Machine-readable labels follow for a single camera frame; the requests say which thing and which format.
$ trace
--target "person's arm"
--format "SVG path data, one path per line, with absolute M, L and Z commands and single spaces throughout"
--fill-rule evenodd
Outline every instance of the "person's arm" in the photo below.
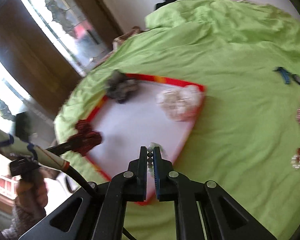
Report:
M 17 198 L 12 209 L 12 224 L 9 229 L 2 231 L 3 236 L 7 240 L 18 240 L 26 231 L 36 224 L 36 220 L 32 215 L 31 209 L 27 205 L 25 192 L 31 190 L 31 183 L 20 180 L 17 186 Z M 45 207 L 48 203 L 47 188 L 42 178 L 42 183 L 36 189 L 37 202 L 40 206 Z

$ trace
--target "black cable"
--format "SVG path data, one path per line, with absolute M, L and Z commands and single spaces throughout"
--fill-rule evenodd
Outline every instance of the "black cable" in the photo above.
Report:
M 98 185 L 96 184 L 95 188 L 92 188 L 89 183 L 82 177 L 82 175 L 77 172 L 73 167 L 69 166 L 67 171 L 65 172 L 68 176 L 74 179 L 87 193 L 89 193 L 92 197 L 97 197 Z M 128 231 L 127 229 L 123 228 L 122 233 L 129 239 L 129 240 L 136 240 Z

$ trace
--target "gray sleeve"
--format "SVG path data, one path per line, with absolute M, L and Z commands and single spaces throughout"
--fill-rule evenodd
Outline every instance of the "gray sleeve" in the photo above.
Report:
M 12 209 L 12 224 L 10 228 L 2 231 L 7 240 L 18 240 L 26 231 L 36 223 L 31 214 L 26 213 L 20 207 L 14 205 Z

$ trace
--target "green bed sheet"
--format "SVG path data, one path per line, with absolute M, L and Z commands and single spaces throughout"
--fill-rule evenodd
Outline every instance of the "green bed sheet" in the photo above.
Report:
M 300 24 L 270 5 L 179 0 L 147 16 L 146 25 L 148 32 L 129 38 L 74 89 L 55 119 L 58 141 L 75 133 L 114 69 L 206 85 L 175 170 L 215 180 L 277 239 L 289 239 L 300 224 L 300 170 L 290 164 L 300 147 L 300 86 L 285 85 L 272 70 L 300 75 Z M 87 180 L 104 181 L 78 154 L 64 158 Z M 128 203 L 124 224 L 137 239 L 175 239 L 173 203 Z

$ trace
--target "hand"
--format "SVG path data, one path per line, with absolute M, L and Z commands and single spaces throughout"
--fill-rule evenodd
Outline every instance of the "hand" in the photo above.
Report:
M 27 213 L 32 213 L 32 210 L 28 204 L 25 193 L 27 191 L 33 190 L 33 187 L 35 187 L 33 183 L 21 179 L 19 180 L 16 188 L 16 205 L 21 207 Z M 35 198 L 37 203 L 43 208 L 48 204 L 48 191 L 42 176 L 40 177 L 38 187 L 36 187 L 35 189 Z

